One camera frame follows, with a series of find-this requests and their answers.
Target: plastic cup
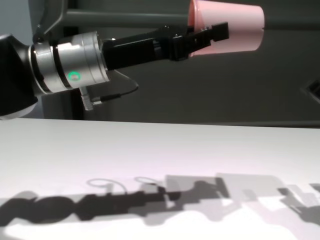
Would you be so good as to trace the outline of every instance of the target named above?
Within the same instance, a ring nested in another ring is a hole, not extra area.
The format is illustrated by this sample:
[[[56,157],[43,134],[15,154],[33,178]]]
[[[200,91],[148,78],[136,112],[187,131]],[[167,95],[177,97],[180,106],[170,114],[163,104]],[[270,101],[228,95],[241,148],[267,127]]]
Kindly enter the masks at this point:
[[[196,32],[228,22],[229,39],[211,42],[211,46],[191,54],[208,55],[257,50],[264,37],[265,15],[260,6],[191,0],[189,26]]]

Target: green indicator light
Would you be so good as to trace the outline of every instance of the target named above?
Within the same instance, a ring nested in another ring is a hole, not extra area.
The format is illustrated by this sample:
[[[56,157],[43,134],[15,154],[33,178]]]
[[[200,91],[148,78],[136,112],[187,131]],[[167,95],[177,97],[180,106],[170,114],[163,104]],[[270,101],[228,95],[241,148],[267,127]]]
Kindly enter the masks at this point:
[[[81,74],[77,71],[72,71],[68,74],[68,77],[71,81],[79,81],[81,79]]]

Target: black cable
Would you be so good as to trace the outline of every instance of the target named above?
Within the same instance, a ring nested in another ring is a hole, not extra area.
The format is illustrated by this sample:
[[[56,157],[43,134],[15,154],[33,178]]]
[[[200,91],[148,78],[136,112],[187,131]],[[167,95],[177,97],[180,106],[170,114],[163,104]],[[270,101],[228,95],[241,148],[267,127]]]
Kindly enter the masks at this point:
[[[126,95],[129,95],[129,94],[132,94],[132,93],[138,91],[139,85],[138,85],[138,83],[137,83],[135,80],[133,80],[133,79],[131,79],[131,78],[123,75],[122,73],[120,73],[120,72],[118,72],[118,71],[117,71],[117,73],[120,74],[120,75],[122,75],[123,77],[127,78],[127,79],[130,80],[131,82],[133,82],[133,83],[135,84],[135,88],[132,89],[132,90],[130,90],[130,91],[123,92],[123,93],[116,93],[116,94],[111,94],[111,95],[106,95],[106,96],[100,96],[100,97],[95,98],[95,99],[93,100],[93,102],[105,103],[105,102],[108,102],[108,101],[111,101],[111,100],[114,100],[114,99],[119,99],[119,98],[121,98],[122,96],[126,96]]]

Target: dark background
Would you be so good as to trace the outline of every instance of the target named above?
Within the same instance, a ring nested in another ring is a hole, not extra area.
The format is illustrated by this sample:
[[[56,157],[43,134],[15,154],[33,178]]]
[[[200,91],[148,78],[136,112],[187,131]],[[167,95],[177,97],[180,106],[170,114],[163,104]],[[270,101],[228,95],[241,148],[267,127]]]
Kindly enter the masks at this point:
[[[187,14],[188,0],[78,0],[72,8],[108,12]],[[224,0],[260,5],[267,24],[299,19],[320,23],[317,0]],[[83,27],[102,38],[121,38],[145,28]],[[159,61],[121,69],[140,90],[82,111],[74,93],[43,99],[46,118],[96,121],[259,126],[319,126],[320,104],[303,88],[320,77],[320,30],[267,30],[258,51],[198,56],[183,62]],[[92,97],[125,92],[130,82],[89,87]]]

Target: white table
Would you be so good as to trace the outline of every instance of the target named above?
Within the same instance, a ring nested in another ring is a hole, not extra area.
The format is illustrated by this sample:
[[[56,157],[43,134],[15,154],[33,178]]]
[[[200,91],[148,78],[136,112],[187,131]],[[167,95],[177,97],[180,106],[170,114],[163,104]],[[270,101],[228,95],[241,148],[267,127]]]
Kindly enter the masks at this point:
[[[317,129],[15,119],[0,133],[1,240],[320,236]]]

